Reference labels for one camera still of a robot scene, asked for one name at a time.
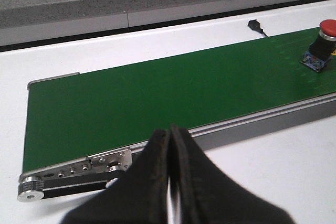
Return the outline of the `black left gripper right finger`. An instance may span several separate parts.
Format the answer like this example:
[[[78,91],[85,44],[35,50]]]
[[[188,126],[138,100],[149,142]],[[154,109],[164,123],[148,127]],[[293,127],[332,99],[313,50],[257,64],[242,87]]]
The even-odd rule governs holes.
[[[223,173],[187,129],[171,127],[170,178],[181,223],[293,223],[283,209]]]

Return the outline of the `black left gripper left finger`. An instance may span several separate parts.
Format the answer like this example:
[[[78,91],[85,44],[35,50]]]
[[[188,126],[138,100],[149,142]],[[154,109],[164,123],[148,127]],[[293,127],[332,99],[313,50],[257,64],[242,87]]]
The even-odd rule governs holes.
[[[167,223],[169,140],[169,131],[155,130],[116,182],[68,212],[61,222]]]

